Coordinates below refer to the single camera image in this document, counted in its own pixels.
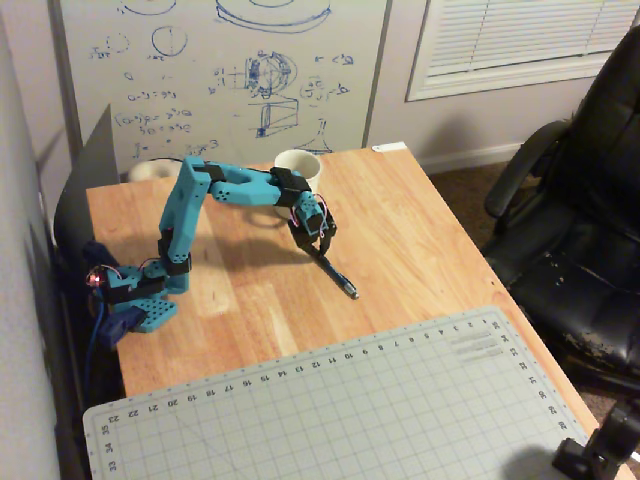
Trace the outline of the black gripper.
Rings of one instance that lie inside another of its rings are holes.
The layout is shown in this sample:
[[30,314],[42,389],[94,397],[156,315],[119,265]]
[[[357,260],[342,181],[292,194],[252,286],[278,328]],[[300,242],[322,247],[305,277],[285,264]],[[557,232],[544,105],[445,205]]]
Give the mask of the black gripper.
[[[296,226],[292,220],[288,221],[288,226],[298,248],[313,259],[319,259],[328,252],[332,238],[337,231],[336,223],[331,214],[327,216],[327,227],[322,228],[323,237],[320,237],[318,233],[309,234],[303,225]],[[319,249],[314,246],[316,240],[320,240]]]

